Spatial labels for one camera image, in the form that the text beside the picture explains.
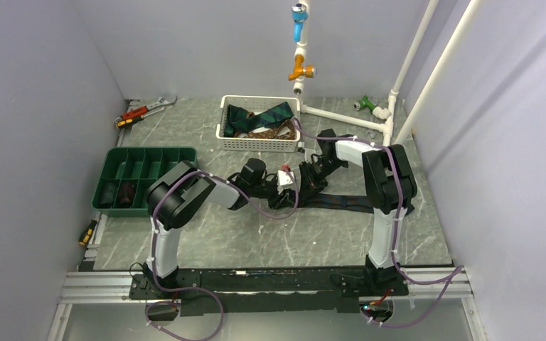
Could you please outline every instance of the gray marble tabletop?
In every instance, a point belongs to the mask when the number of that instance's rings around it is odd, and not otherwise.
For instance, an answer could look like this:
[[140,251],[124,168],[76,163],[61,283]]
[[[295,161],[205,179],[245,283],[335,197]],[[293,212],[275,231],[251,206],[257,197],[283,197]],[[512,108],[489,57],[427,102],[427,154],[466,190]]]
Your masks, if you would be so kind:
[[[308,99],[311,107],[367,119],[355,112],[349,98]],[[162,114],[132,127],[127,146],[192,146],[198,151],[199,167],[227,177],[241,170],[248,158],[261,158],[268,171],[283,164],[297,170],[302,153],[225,151],[215,138],[220,122],[220,98],[180,99]],[[405,121],[397,105],[395,134]],[[301,115],[303,128],[313,134],[332,128],[336,134],[364,136],[365,129],[309,114]],[[381,143],[381,134],[375,138]],[[305,139],[306,148],[316,142]],[[414,212],[403,222],[399,257],[403,264],[448,264],[451,262],[432,194],[417,155],[414,141],[405,143],[418,184]],[[356,166],[340,168],[327,177],[325,193],[364,195],[363,171]],[[268,210],[264,200],[260,206]],[[283,215],[288,209],[274,211]],[[182,267],[259,267],[360,265],[371,244],[374,215],[360,212],[301,208],[288,219],[273,220],[250,206],[229,211],[206,204],[181,233],[178,260]],[[96,270],[128,269],[143,262],[149,250],[150,223],[147,218],[108,218],[97,258]]]

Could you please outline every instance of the green valve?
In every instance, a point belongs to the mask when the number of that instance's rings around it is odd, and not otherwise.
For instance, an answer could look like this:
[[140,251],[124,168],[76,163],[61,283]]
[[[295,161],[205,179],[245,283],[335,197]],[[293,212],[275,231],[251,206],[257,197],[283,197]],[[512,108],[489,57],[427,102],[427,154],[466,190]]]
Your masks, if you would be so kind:
[[355,107],[355,110],[358,111],[358,112],[363,110],[364,108],[368,108],[370,113],[371,113],[375,109],[375,104],[370,102],[367,95],[361,97],[361,99],[359,99],[357,102],[355,102],[355,104],[353,104],[353,106]]

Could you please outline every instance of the orange faucet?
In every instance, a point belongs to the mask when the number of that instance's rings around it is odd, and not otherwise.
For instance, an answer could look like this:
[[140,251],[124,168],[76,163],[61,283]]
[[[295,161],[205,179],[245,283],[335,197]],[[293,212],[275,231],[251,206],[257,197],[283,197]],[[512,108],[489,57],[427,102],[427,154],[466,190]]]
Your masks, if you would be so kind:
[[307,65],[305,67],[302,67],[303,62],[304,56],[296,55],[296,64],[294,64],[294,71],[291,75],[288,75],[288,80],[295,80],[300,76],[306,76],[307,78],[313,78],[315,76],[315,66]]

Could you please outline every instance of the screwdriver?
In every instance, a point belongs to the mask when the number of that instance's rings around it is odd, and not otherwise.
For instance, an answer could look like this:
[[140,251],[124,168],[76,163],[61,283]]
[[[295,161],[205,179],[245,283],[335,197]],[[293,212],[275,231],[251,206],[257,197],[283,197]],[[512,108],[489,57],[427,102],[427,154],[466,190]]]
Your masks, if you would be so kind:
[[85,229],[85,231],[82,232],[80,235],[80,238],[78,239],[78,244],[80,245],[87,245],[89,240],[91,239],[91,236],[93,235],[93,232],[95,232],[95,227],[97,226],[97,220],[93,219],[89,223],[89,226]]
[[126,126],[132,126],[133,124],[135,124],[135,123],[137,123],[139,121],[143,121],[149,115],[159,113],[159,112],[161,112],[163,110],[164,110],[164,108],[162,108],[160,110],[154,110],[152,112],[149,112],[147,114],[143,114],[141,116],[133,117],[132,119],[124,119],[124,120],[119,121],[118,123],[116,123],[116,126],[118,127],[118,129],[122,129],[122,128],[126,127]]

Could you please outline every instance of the green compartment organizer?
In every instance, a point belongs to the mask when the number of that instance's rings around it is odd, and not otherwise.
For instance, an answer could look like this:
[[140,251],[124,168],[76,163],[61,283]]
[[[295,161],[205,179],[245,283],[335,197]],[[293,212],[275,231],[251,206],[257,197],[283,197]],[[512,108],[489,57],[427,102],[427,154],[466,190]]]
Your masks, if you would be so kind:
[[[188,161],[198,166],[196,149],[192,147],[116,147],[110,149],[93,195],[93,208],[108,217],[148,217],[146,191],[164,173],[177,163]],[[118,199],[111,205],[100,204],[105,187],[112,184],[116,195],[122,183],[135,186],[135,196],[130,207],[121,207]]]

